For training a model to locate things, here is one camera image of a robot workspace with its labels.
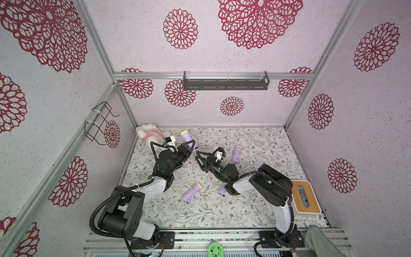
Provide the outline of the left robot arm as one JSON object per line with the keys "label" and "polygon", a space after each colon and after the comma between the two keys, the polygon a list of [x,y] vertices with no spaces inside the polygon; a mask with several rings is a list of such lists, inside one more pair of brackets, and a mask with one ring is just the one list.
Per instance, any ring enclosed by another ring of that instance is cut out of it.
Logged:
{"label": "left robot arm", "polygon": [[100,236],[123,239],[128,249],[131,249],[130,241],[146,247],[157,246],[162,241],[159,226],[141,219],[143,205],[171,187],[173,173],[188,160],[194,146],[195,140],[178,147],[151,142],[155,165],[150,180],[130,187],[115,187],[111,196],[92,212],[91,230]]}

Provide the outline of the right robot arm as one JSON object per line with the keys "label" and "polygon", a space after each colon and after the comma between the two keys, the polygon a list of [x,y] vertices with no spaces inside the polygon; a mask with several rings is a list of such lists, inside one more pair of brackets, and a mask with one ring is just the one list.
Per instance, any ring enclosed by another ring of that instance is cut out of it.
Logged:
{"label": "right robot arm", "polygon": [[213,153],[198,151],[196,161],[202,171],[211,172],[225,185],[219,188],[222,196],[239,196],[247,191],[257,190],[274,207],[276,227],[274,230],[260,233],[260,241],[254,245],[256,256],[260,257],[258,247],[281,248],[305,246],[301,232],[294,220],[292,207],[292,181],[267,164],[257,170],[239,174],[235,164],[221,165],[226,152],[219,147]]}

